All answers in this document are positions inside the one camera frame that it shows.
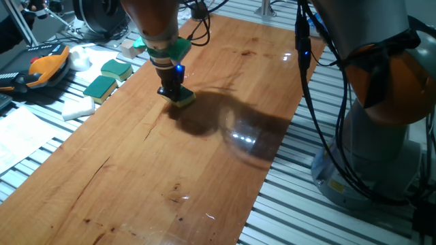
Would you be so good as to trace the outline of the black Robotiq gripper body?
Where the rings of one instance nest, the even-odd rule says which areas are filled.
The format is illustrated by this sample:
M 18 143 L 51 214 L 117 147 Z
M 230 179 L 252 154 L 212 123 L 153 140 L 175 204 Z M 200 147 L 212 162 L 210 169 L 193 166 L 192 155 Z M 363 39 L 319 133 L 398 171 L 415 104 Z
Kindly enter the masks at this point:
M 185 77 L 185 66 L 178 64 L 170 69 L 158 69 L 161 85 L 168 90 L 176 90 L 181 87 Z

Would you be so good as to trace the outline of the person hand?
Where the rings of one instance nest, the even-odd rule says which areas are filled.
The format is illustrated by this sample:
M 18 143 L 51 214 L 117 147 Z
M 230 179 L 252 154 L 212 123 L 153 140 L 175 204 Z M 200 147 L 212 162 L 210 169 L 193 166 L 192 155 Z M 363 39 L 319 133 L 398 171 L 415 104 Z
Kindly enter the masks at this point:
M 46 0 L 21 0 L 20 4 L 28 16 L 39 19 L 47 17 Z

